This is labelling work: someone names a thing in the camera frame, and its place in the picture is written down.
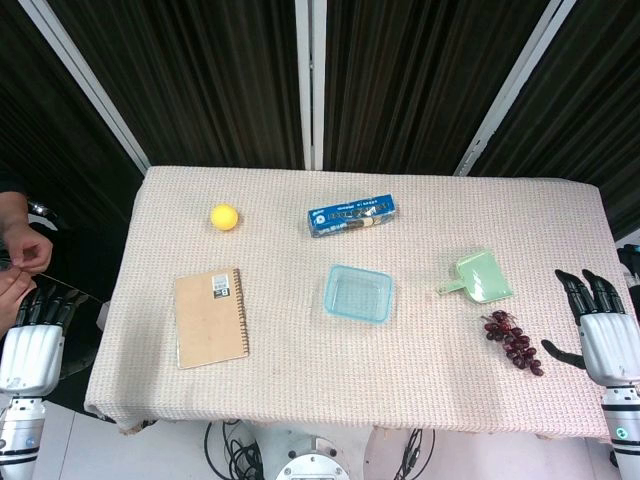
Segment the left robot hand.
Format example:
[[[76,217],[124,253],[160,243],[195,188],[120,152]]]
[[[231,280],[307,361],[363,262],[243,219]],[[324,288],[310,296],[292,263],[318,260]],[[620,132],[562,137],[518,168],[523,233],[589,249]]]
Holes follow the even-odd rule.
[[[78,291],[58,294],[36,288],[22,300],[15,324],[5,336],[1,392],[10,397],[45,397],[56,387],[68,317]]]

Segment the person's hand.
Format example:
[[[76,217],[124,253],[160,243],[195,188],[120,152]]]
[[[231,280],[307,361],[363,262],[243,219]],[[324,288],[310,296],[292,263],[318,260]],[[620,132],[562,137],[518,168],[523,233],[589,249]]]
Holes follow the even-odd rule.
[[[3,233],[3,241],[12,265],[32,274],[47,270],[52,256],[53,245],[41,233],[27,223],[9,225]]]
[[[4,336],[14,326],[25,296],[36,288],[32,275],[17,268],[1,272],[0,331]]]

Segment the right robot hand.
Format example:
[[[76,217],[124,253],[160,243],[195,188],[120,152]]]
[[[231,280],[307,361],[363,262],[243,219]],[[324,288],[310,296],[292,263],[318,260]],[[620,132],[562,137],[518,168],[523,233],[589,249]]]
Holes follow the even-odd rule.
[[[587,372],[590,379],[607,388],[639,382],[639,323],[625,312],[615,287],[584,269],[585,281],[557,269],[578,328],[581,352],[569,353],[551,341],[542,347],[554,359]]]

